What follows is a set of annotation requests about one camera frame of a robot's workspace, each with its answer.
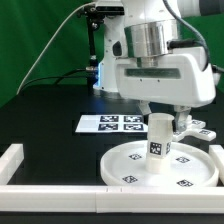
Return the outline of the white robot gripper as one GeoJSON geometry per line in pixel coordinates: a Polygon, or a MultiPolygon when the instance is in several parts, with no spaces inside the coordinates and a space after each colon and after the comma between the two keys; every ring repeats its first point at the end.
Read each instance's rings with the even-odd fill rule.
{"type": "Polygon", "coordinates": [[[136,59],[118,60],[118,91],[124,98],[143,100],[138,105],[143,115],[152,113],[149,102],[175,105],[175,131],[183,132],[190,107],[210,104],[216,96],[211,65],[204,69],[206,55],[202,47],[173,49],[156,62],[155,67],[139,68],[136,59]]]}

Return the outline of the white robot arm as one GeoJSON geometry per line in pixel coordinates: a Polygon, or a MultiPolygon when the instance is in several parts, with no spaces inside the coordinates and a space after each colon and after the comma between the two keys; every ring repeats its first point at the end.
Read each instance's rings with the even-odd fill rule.
{"type": "Polygon", "coordinates": [[[222,68],[210,62],[202,35],[183,40],[184,19],[224,13],[224,0],[94,0],[104,14],[104,57],[94,91],[140,102],[144,114],[151,102],[169,104],[176,129],[187,128],[191,109],[215,98],[222,68]]]}

